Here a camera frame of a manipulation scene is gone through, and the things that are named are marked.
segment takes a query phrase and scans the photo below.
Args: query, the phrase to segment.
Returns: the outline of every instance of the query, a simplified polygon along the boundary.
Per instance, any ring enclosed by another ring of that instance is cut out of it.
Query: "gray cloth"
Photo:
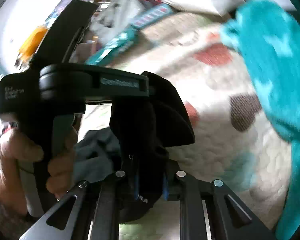
[[[0,231],[9,240],[19,239],[32,223],[0,203]]]
[[[109,127],[88,131],[74,149],[77,153],[73,172],[74,183],[80,180],[90,183],[103,180],[121,167],[119,141]]]

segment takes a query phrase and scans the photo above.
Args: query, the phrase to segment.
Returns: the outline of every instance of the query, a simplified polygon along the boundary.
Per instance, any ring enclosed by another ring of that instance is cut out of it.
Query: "orange object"
[[[31,33],[19,49],[22,61],[27,61],[36,52],[47,31],[47,27],[39,26]]]

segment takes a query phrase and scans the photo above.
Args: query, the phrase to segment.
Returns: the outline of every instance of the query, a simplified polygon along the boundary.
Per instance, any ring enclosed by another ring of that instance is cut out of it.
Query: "teal fabric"
[[[292,143],[291,178],[276,237],[300,225],[300,25],[275,3],[252,0],[224,24],[222,42],[239,51],[269,121]]]
[[[235,192],[250,189],[256,179],[256,156],[251,152],[243,152],[231,160],[231,164],[219,176]]]

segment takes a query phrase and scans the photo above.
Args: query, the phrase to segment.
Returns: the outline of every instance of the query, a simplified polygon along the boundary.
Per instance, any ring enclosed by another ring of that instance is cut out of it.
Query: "red dot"
[[[185,108],[192,126],[195,127],[200,119],[197,109],[195,109],[188,101],[185,103]]]
[[[196,52],[192,57],[211,66],[222,66],[232,61],[228,48],[221,43],[213,44],[204,50]]]

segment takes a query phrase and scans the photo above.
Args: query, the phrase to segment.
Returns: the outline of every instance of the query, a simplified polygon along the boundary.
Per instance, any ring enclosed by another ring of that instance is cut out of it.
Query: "metal screw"
[[[216,179],[213,184],[216,186],[216,187],[222,187],[223,186],[223,181],[220,180],[220,179]]]
[[[82,180],[79,182],[79,187],[87,187],[89,184],[89,182],[87,182],[86,180]]]
[[[124,176],[126,175],[126,173],[125,173],[124,171],[117,171],[117,172],[115,173],[115,175],[116,175],[117,177],[124,177]]]
[[[178,177],[184,177],[184,176],[186,176],[187,174],[186,174],[186,172],[185,171],[177,171],[177,176]]]

